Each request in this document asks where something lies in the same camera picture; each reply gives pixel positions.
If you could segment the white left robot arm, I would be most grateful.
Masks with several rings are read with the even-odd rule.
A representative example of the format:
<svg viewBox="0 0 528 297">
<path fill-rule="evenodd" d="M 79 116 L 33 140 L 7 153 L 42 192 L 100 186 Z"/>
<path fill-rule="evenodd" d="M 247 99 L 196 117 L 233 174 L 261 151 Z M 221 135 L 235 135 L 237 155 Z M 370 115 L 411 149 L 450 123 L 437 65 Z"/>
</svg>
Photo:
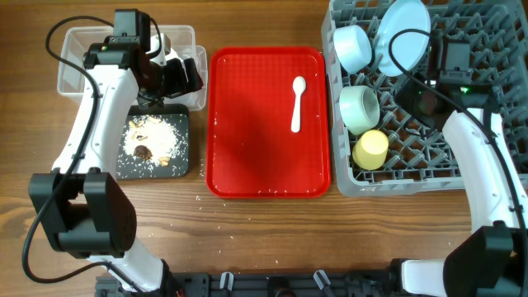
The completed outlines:
<svg viewBox="0 0 528 297">
<path fill-rule="evenodd" d="M 35 174 L 30 181 L 37 216 L 22 250 L 24 272 L 35 282 L 51 282 L 29 266 L 31 241 L 37 226 L 42 226 L 56 252 L 88 261 L 54 282 L 103 266 L 131 294 L 181 296 L 184 289 L 168 264 L 136 236 L 135 209 L 116 182 L 116 161 L 133 102 L 201 89 L 196 63 L 166 51 L 164 40 L 152 52 L 138 36 L 109 36 L 89 47 L 79 70 L 87 88 L 67 144 L 51 172 Z"/>
</svg>

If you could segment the light blue bowl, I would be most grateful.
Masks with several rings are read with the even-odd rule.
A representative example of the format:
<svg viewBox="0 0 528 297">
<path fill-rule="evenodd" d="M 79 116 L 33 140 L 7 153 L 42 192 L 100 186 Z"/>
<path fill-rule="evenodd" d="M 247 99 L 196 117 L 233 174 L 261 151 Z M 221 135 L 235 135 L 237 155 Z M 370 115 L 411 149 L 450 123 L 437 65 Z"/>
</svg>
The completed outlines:
<svg viewBox="0 0 528 297">
<path fill-rule="evenodd" d="M 370 40 L 360 26 L 337 28 L 334 31 L 333 40 L 336 55 L 348 73 L 358 73 L 371 62 Z"/>
</svg>

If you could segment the light blue plate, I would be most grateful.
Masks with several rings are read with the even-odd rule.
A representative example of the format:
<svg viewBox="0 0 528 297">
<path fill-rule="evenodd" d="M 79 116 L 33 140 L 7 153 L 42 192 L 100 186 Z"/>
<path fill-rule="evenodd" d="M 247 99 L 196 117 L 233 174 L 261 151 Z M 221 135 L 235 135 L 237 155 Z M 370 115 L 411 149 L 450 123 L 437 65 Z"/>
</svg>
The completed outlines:
<svg viewBox="0 0 528 297">
<path fill-rule="evenodd" d="M 375 55 L 382 54 L 378 69 L 388 77 L 402 74 L 389 56 L 389 42 L 400 31 L 418 29 L 429 33 L 431 19 L 426 6 L 419 0 L 397 0 L 384 14 L 376 36 Z M 414 68 L 425 54 L 429 37 L 419 33 L 405 33 L 393 42 L 393 55 L 407 71 Z"/>
</svg>

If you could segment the rice and food scraps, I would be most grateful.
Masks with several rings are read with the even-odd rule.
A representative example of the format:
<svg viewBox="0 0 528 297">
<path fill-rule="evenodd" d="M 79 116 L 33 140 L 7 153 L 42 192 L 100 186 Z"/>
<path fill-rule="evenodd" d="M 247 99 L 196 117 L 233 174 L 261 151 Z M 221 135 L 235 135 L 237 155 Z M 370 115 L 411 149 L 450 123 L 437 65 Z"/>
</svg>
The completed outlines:
<svg viewBox="0 0 528 297">
<path fill-rule="evenodd" d="M 148 165 L 168 167 L 183 157 L 188 141 L 169 119 L 160 115 L 135 116 L 126 122 L 123 155 Z"/>
</svg>

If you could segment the green bowl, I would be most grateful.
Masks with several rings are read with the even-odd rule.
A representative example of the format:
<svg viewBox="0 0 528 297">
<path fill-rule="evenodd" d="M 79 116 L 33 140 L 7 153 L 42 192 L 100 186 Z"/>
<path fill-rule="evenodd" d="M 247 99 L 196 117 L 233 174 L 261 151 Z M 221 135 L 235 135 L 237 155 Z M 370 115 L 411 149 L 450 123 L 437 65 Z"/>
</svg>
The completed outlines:
<svg viewBox="0 0 528 297">
<path fill-rule="evenodd" d="M 370 87 L 344 87 L 339 96 L 339 108 L 344 125 L 353 135 L 363 134 L 379 123 L 380 104 Z"/>
</svg>

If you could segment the yellow cup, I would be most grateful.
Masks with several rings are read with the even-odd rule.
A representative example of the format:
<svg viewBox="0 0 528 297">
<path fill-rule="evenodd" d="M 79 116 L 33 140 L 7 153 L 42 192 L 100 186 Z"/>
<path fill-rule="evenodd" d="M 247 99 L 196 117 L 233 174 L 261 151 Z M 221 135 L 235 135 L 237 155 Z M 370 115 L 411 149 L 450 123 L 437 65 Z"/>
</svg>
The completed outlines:
<svg viewBox="0 0 528 297">
<path fill-rule="evenodd" d="M 379 130 L 365 132 L 352 150 L 354 162 L 362 169 L 375 170 L 384 165 L 389 139 Z"/>
</svg>

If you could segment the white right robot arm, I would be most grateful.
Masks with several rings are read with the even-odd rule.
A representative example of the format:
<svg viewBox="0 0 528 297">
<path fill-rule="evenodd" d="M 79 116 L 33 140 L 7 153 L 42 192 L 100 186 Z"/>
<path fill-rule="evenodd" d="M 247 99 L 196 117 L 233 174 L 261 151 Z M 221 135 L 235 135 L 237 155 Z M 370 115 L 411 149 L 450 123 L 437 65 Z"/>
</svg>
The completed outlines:
<svg viewBox="0 0 528 297">
<path fill-rule="evenodd" d="M 469 42 L 418 29 L 396 33 L 388 56 L 408 78 L 397 102 L 439 130 L 469 201 L 471 234 L 443 260 L 402 260 L 401 290 L 427 296 L 525 296 L 527 197 L 503 135 L 498 99 L 472 82 Z"/>
</svg>

